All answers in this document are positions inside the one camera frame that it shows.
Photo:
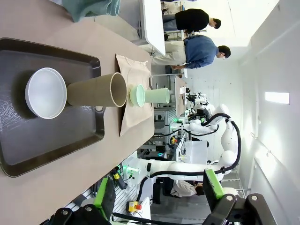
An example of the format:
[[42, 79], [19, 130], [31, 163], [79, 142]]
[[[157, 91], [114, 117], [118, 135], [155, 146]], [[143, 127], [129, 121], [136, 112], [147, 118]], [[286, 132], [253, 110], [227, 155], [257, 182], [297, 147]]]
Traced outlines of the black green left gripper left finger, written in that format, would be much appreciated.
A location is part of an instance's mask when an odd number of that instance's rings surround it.
[[93, 203], [81, 206], [72, 211], [69, 208], [60, 208], [53, 217], [54, 225], [109, 225], [115, 202], [113, 180], [104, 178]]

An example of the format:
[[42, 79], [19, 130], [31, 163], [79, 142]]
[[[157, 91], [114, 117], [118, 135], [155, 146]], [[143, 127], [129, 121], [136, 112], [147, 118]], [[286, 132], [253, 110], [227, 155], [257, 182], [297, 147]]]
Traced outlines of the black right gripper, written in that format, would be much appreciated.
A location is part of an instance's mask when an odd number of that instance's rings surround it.
[[200, 120], [206, 121], [212, 115], [212, 104], [207, 100], [206, 94], [198, 92], [197, 94], [188, 94], [186, 100], [190, 102], [190, 113], [187, 120]]

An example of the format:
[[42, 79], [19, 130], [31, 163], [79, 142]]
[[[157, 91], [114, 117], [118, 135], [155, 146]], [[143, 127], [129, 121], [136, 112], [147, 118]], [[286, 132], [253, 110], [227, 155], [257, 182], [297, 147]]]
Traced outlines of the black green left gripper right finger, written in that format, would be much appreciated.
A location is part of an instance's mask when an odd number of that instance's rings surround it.
[[204, 171], [203, 190], [211, 213], [204, 225], [276, 225], [262, 194], [254, 193], [246, 198], [226, 194], [212, 169]]

